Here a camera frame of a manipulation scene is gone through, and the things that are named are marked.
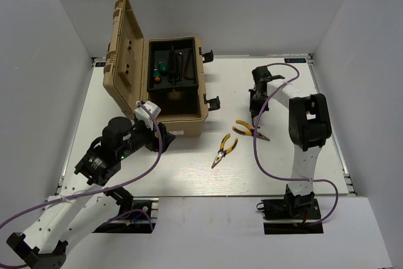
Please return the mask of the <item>tan plastic toolbox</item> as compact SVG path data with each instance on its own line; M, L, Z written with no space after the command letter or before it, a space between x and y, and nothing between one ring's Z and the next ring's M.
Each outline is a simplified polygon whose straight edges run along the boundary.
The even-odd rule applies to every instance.
M103 87L122 113L139 101L155 103L158 121L182 137L199 137L208 117L201 41L196 37L146 40L130 0L117 0L103 69Z

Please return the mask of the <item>green screwdriver orange cap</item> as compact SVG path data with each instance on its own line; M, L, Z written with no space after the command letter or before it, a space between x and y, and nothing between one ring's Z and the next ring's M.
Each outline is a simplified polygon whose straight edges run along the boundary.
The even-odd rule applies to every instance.
M155 67L153 70L153 78L155 83L161 82L161 73L158 67Z

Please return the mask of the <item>yellow needle-nose pliers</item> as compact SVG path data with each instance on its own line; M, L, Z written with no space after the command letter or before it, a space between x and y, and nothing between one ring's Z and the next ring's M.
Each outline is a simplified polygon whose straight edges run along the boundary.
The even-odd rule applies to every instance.
M213 161L213 164L211 166L211 168L213 169L214 167L216 167L216 165L218 165L219 162L221 162L221 160L226 157L226 155L230 154L237 146L238 143L238 138L235 138L234 142L232 143L232 145L228 148L225 147L226 142L230 139L230 134L227 134L221 141L220 143L220 148L217 152L217 155Z

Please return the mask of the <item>green stubby screwdriver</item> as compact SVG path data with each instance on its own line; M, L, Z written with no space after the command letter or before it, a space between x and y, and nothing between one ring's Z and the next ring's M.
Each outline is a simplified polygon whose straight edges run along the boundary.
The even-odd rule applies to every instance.
M167 65L161 60L158 60L157 65L158 65L159 72L164 76L167 75L167 73L168 73Z

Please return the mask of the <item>bent brown hex key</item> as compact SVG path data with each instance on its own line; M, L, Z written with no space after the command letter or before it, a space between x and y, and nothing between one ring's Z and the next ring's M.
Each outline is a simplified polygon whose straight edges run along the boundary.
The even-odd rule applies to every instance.
M176 56L176 64L177 64L177 78L176 82L182 80L182 73L183 73L183 53L182 52L175 52Z

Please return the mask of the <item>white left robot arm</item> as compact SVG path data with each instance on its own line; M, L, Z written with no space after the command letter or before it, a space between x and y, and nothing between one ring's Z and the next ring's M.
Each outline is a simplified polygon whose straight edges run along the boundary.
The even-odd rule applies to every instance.
M41 205L42 215L23 232L14 232L7 245L28 268L61 268L67 254L82 238L117 215L128 217L133 195L124 185L108 187L121 162L145 147L161 155L175 135L163 123L145 117L112 118L76 164L58 198Z

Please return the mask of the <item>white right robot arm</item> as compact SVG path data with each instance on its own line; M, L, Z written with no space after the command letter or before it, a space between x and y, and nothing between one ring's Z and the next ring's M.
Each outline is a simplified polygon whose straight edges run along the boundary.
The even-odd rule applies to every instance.
M314 204L314 175L317 158L332 134L326 97L310 94L292 86L300 72L289 80L273 75L270 65L252 71L254 87L249 90L249 112L257 127L262 114L269 110L269 101L275 99L288 110L288 133L294 145L291 177L287 182L281 204L268 203L266 210L284 213L289 218L305 215Z

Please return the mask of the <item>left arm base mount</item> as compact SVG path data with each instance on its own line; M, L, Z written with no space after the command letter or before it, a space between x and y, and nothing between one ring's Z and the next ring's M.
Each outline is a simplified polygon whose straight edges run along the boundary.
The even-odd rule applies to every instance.
M117 217L97 227L99 234L151 234L157 223L159 199L134 198L120 206Z

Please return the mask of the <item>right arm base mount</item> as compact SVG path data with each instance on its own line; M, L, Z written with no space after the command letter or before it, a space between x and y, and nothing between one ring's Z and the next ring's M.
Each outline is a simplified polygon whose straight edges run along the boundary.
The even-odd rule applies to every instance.
M284 199L264 199L256 205L263 215L265 235L323 234L321 211L317 199L308 206L291 209Z

